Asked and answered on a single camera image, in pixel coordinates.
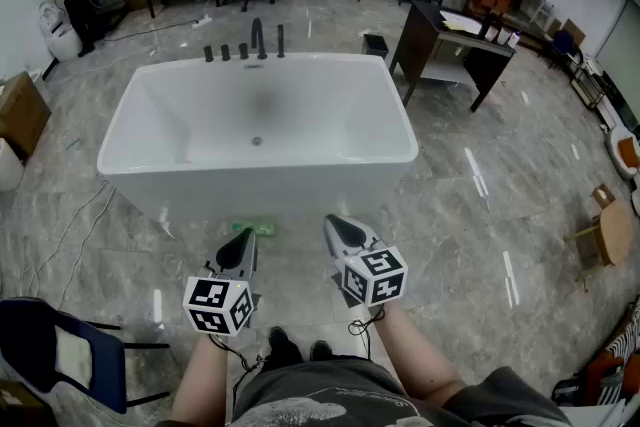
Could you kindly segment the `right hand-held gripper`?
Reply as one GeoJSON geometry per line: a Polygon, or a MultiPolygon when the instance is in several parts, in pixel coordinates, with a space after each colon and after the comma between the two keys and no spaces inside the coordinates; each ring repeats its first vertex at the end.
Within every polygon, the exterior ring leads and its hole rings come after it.
{"type": "Polygon", "coordinates": [[[369,225],[351,217],[329,214],[323,229],[342,292],[366,307],[404,295],[408,266],[396,246],[387,245],[369,225]]]}

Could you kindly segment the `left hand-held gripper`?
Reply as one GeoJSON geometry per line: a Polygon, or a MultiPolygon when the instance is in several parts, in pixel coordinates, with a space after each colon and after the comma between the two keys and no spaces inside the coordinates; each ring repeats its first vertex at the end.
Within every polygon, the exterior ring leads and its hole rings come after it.
{"type": "Polygon", "coordinates": [[[182,307],[196,332],[236,337],[250,325],[259,294],[252,289],[257,237],[253,228],[219,241],[208,266],[186,275],[182,307]]]}

